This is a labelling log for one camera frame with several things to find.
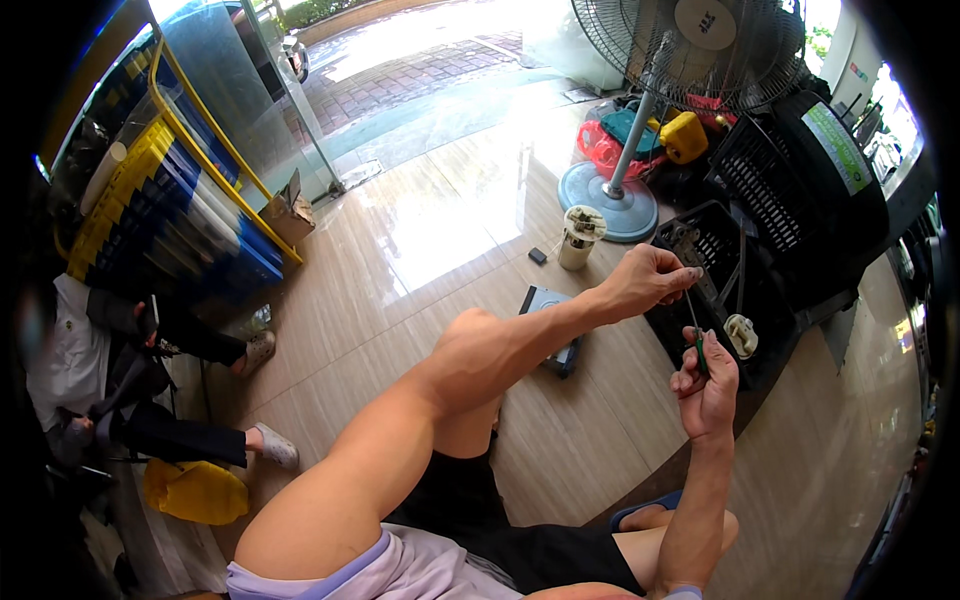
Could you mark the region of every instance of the black pants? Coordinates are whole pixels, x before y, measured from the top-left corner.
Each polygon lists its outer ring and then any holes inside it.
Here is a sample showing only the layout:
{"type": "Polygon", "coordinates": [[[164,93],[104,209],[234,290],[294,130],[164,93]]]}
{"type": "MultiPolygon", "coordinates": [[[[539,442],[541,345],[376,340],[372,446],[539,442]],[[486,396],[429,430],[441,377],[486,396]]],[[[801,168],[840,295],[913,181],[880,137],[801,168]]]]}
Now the black pants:
{"type": "Polygon", "coordinates": [[[646,594],[608,528],[512,526],[496,489],[490,453],[457,459],[434,452],[413,491],[383,520],[456,541],[500,567],[524,595],[584,582],[646,594]]]}
{"type": "MultiPolygon", "coordinates": [[[[172,300],[157,298],[156,312],[160,317],[160,325],[156,329],[156,348],[163,346],[161,341],[165,341],[176,346],[180,352],[228,367],[247,351],[246,342],[211,329],[172,300]]],[[[124,344],[139,345],[141,340],[134,340],[118,331],[111,332],[110,339],[109,368],[112,371],[124,344]]]]}
{"type": "MultiPolygon", "coordinates": [[[[155,348],[173,345],[181,352],[226,366],[247,351],[246,342],[214,331],[171,300],[157,298],[156,312],[160,325],[155,348]]],[[[113,371],[116,357],[127,343],[139,345],[140,341],[117,331],[111,333],[108,372],[113,371]]],[[[247,466],[244,432],[196,420],[178,420],[149,398],[137,403],[120,437],[130,450],[168,463],[218,459],[238,467],[247,466]]]]}
{"type": "Polygon", "coordinates": [[[127,448],[168,463],[219,459],[247,466],[244,432],[198,420],[178,420],[150,400],[137,403],[121,435],[127,448]]]}

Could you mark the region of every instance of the green screwdriver handle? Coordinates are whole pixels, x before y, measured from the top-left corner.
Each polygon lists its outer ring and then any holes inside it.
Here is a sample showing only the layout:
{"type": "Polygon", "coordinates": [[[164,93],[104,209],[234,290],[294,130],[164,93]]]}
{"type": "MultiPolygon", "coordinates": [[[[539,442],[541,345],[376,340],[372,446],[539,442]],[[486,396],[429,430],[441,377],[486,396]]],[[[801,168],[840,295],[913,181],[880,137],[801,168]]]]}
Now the green screwdriver handle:
{"type": "Polygon", "coordinates": [[[697,330],[697,355],[700,356],[700,372],[707,372],[707,358],[704,357],[704,338],[697,330]]]}

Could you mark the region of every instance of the sidewalk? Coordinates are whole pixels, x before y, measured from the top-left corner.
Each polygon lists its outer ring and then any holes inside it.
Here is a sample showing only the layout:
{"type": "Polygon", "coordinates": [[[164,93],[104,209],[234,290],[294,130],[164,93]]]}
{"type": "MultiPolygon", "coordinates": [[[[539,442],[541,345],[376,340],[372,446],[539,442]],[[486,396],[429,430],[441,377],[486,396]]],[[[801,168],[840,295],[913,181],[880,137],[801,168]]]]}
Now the sidewalk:
{"type": "MultiPolygon", "coordinates": [[[[523,46],[520,31],[469,35],[477,28],[515,26],[509,6],[505,0],[432,5],[378,19],[308,48],[311,72],[303,91],[324,135],[456,84],[522,69],[517,61],[523,46]],[[507,18],[496,19],[502,12],[507,18]],[[378,48],[395,52],[429,41],[444,43],[378,62],[380,56],[369,49],[374,40],[378,48]]],[[[307,138],[289,101],[284,98],[280,105],[294,137],[304,143],[307,138]]]]}

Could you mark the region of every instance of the cardboard box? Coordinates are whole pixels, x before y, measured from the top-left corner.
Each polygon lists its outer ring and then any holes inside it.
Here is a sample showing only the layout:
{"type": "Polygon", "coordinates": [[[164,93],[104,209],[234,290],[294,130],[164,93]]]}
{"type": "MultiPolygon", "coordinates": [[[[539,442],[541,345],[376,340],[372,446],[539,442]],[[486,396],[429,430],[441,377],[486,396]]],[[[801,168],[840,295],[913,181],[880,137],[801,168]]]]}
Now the cardboard box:
{"type": "Polygon", "coordinates": [[[299,169],[294,170],[290,182],[267,202],[259,215],[291,247],[313,231],[317,224],[313,220],[313,208],[300,195],[299,169]]]}

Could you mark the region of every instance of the tire label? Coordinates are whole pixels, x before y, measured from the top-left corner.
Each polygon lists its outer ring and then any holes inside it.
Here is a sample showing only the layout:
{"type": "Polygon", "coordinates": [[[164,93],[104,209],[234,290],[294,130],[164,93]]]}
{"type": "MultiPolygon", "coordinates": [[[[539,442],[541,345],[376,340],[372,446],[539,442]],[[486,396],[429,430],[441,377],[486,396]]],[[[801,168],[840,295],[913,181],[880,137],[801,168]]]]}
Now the tire label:
{"type": "Polygon", "coordinates": [[[874,180],[860,149],[827,105],[818,102],[801,120],[823,146],[851,196],[874,180]]]}

